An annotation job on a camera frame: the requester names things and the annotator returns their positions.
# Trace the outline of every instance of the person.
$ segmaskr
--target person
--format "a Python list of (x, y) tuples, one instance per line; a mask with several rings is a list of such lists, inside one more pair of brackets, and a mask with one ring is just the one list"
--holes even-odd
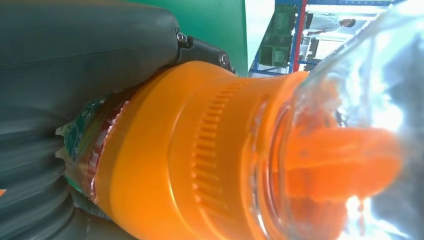
[(307, 35), (319, 35), (335, 31), (340, 27), (351, 28), (356, 24), (355, 19), (343, 19), (340, 20), (337, 15), (334, 14), (312, 14), (309, 13), (306, 17), (305, 29), (308, 30)]

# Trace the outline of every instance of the metal screw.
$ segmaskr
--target metal screw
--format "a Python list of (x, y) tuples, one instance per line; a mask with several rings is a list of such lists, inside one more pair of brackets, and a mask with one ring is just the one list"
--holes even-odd
[(221, 53), (219, 55), (219, 63), (221, 64), (221, 66), (227, 66), (228, 63), (230, 62), (230, 59), (228, 58), (228, 55), (225, 53)]
[(185, 45), (189, 42), (187, 36), (182, 32), (178, 32), (176, 34), (176, 39), (177, 39), (178, 42), (185, 44)]

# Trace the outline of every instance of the bottle label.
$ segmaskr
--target bottle label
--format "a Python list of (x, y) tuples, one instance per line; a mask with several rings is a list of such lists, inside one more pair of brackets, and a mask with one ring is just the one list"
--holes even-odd
[(129, 99), (128, 94), (117, 93), (89, 104), (76, 120), (59, 130), (65, 142), (60, 157), (66, 162), (66, 176), (94, 203), (97, 202), (95, 180), (102, 154)]

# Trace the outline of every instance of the black bracket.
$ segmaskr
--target black bracket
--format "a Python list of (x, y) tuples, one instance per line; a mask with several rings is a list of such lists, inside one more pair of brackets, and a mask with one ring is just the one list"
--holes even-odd
[(186, 36), (179, 31), (176, 33), (176, 38), (178, 40), (177, 65), (191, 61), (202, 61), (236, 73), (226, 51), (192, 36)]

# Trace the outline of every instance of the white shirt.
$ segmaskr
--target white shirt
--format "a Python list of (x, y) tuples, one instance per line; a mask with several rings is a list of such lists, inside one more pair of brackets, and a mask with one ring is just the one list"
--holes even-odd
[(308, 32), (335, 31), (340, 28), (340, 19), (336, 15), (314, 13)]

